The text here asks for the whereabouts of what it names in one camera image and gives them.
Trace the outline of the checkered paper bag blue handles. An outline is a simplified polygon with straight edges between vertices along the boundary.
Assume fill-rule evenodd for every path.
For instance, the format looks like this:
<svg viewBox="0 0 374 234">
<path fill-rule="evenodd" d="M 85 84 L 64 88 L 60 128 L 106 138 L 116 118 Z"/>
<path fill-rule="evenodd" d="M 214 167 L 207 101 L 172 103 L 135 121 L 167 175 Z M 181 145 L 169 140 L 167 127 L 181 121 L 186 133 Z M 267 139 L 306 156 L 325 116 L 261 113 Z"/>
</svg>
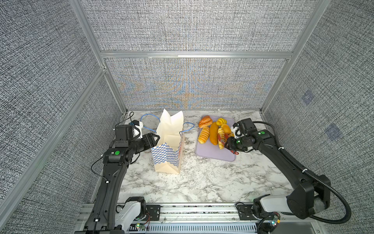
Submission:
<svg viewBox="0 0 374 234">
<path fill-rule="evenodd" d="M 157 119 L 157 129 L 149 129 L 160 137 L 157 145 L 151 149 L 154 170 L 177 175 L 181 172 L 185 133 L 192 130 L 195 124 L 185 122 L 183 111 L 171 115 L 163 110 Z"/>
</svg>

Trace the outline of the red metal tongs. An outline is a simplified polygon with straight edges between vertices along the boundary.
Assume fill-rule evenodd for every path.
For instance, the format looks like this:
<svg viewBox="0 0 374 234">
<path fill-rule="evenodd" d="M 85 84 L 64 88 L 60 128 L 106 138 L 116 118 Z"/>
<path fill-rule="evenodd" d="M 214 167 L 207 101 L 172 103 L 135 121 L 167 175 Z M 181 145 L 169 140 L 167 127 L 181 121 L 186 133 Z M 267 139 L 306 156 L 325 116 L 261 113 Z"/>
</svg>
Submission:
<svg viewBox="0 0 374 234">
<path fill-rule="evenodd" d="M 230 135 L 225 134 L 225 137 L 226 137 L 226 144 L 224 148 L 228 149 L 230 152 L 232 152 L 235 155 L 239 155 L 239 152 L 234 150 L 231 145 L 232 143 L 231 137 L 234 137 L 234 134 L 233 133 L 231 133 Z"/>
</svg>

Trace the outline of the striped yellow white bread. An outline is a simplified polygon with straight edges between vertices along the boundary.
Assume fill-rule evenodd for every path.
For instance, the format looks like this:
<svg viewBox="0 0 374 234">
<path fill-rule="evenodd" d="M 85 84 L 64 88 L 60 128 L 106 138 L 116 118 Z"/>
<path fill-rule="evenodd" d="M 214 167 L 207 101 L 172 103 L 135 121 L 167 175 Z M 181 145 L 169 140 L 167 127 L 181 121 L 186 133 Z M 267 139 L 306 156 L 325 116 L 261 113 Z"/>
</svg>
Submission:
<svg viewBox="0 0 374 234">
<path fill-rule="evenodd" d="M 218 138 L 218 146 L 219 146 L 219 148 L 220 149 L 224 149 L 225 144 L 226 144 L 226 137 L 225 137 L 225 132 L 224 132 L 224 130 L 222 128 L 218 129 L 217 138 Z"/>
</svg>

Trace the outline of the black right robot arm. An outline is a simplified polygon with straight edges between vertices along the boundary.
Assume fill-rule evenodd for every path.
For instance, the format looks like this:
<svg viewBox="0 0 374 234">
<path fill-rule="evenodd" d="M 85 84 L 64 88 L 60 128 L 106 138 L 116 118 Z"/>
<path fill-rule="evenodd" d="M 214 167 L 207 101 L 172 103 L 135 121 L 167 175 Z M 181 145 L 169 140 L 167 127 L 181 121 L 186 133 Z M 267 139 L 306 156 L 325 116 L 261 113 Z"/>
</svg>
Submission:
<svg viewBox="0 0 374 234">
<path fill-rule="evenodd" d="M 293 191 L 286 196 L 262 196 L 254 199 L 252 210 L 257 218 L 271 212 L 292 213 L 300 219 L 313 217 L 330 206 L 331 181 L 324 175 L 308 170 L 283 147 L 268 130 L 229 137 L 225 147 L 232 151 L 259 151 L 270 159 L 290 182 Z"/>
</svg>

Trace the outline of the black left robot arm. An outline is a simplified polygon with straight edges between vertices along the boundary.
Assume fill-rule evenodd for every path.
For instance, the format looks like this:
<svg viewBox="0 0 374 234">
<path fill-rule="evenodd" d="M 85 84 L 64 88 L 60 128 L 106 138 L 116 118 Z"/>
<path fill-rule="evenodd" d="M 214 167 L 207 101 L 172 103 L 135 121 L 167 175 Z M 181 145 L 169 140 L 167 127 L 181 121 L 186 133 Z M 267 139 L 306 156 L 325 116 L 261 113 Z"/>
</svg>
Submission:
<svg viewBox="0 0 374 234">
<path fill-rule="evenodd" d="M 133 136 L 116 136 L 113 144 L 103 154 L 103 170 L 93 209 L 81 231 L 76 234 L 124 234 L 132 222 L 146 215 L 143 197 L 131 198 L 116 219 L 116 209 L 123 178 L 134 155 L 155 147 L 160 137 L 148 133 L 136 139 Z"/>
</svg>

